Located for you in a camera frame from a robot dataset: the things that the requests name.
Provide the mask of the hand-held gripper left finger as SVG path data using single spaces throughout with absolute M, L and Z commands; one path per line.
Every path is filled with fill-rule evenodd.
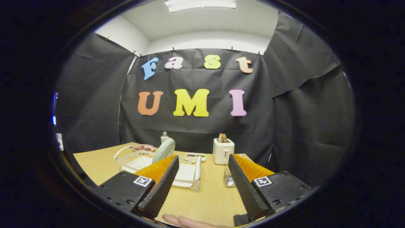
M 109 204 L 132 214 L 155 219 L 168 196 L 179 169 L 172 155 L 135 173 L 121 171 L 94 188 Z

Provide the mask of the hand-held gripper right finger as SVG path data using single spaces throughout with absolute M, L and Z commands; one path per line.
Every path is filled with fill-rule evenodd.
M 313 193 L 293 174 L 272 172 L 238 155 L 230 155 L 228 168 L 246 210 L 246 223 L 289 209 Z

